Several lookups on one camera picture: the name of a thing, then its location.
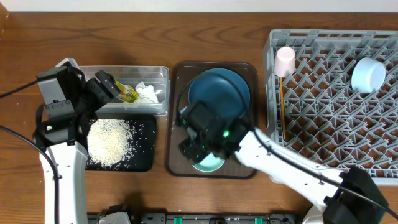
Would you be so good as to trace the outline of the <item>mint green bowl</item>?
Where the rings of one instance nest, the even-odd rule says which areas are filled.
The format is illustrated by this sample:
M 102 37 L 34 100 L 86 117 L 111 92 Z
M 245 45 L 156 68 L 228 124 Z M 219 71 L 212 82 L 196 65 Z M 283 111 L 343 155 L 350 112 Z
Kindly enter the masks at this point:
M 193 167 L 200 172 L 214 172 L 222 167 L 224 162 L 224 159 L 210 153 L 201 162 L 194 164 Z

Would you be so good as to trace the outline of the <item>yellow green snack wrapper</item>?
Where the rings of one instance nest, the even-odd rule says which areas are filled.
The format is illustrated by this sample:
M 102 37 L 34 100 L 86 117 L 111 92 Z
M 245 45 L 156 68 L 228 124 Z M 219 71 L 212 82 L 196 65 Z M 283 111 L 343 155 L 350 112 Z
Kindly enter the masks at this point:
M 116 86 L 119 88 L 118 99 L 125 103 L 133 103 L 138 99 L 138 92 L 130 85 L 123 85 L 116 81 Z

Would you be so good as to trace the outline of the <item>dark blue plate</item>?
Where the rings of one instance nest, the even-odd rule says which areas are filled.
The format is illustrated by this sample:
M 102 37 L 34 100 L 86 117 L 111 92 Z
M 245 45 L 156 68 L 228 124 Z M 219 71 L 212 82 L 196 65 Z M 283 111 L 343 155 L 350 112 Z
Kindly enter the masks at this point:
M 236 119 L 245 115 L 251 94 L 248 84 L 236 72 L 225 68 L 212 68 L 194 79 L 189 91 L 190 104 L 203 101 L 226 119 Z

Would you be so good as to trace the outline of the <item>white napkin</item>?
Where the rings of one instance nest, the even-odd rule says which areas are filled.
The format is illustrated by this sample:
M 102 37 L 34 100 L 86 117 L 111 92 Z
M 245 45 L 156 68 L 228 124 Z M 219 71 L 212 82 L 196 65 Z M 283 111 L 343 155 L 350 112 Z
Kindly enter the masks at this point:
M 136 85 L 135 91 L 139 94 L 135 103 L 158 103 L 158 98 L 155 94 L 154 87 L 152 85 L 145 85 L 144 82 L 140 82 Z

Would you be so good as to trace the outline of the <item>wooden chopstick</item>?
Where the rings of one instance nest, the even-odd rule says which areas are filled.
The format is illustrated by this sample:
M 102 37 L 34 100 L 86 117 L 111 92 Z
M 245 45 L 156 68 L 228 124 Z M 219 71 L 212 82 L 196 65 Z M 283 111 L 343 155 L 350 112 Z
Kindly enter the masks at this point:
M 286 139 L 285 133 L 285 106 L 284 106 L 284 92 L 283 92 L 283 78 L 279 77 L 279 90 L 280 90 L 280 108 L 281 108 L 281 120 L 282 120 L 282 137 Z

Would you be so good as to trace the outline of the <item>pink cup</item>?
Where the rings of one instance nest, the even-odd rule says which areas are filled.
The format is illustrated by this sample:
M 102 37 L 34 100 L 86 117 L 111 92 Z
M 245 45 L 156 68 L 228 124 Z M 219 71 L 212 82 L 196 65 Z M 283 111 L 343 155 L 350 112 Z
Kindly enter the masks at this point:
M 295 50 L 291 47 L 281 47 L 274 59 L 274 73 L 278 77 L 287 77 L 295 71 Z

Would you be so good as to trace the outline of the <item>light blue bowl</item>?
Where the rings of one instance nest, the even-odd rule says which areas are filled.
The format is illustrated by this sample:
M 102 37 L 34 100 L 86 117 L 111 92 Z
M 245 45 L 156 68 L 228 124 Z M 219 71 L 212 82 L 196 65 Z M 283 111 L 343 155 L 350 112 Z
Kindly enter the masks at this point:
M 355 66 L 351 77 L 351 86 L 354 91 L 372 93 L 380 89 L 386 77 L 386 68 L 383 63 L 365 57 Z

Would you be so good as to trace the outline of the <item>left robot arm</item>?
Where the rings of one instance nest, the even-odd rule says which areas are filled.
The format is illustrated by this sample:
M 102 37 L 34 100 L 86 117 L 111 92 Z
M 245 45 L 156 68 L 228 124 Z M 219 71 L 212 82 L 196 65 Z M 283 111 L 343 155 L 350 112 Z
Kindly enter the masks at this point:
M 34 143 L 45 183 L 46 223 L 87 223 L 87 136 L 96 111 L 119 95 L 113 76 L 100 70 L 87 79 L 72 58 L 37 77 L 44 99 L 36 111 Z

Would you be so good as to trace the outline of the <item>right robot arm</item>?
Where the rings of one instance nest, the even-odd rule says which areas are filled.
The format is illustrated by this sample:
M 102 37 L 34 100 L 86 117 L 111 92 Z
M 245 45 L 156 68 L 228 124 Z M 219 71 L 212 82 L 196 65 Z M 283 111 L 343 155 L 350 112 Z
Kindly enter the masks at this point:
M 251 119 L 226 119 L 203 101 L 176 115 L 176 125 L 189 137 L 180 143 L 183 155 L 201 162 L 208 154 L 235 156 L 287 185 L 313 205 L 303 222 L 379 223 L 389 204 L 369 174 L 358 167 L 348 172 L 327 168 L 271 140 Z

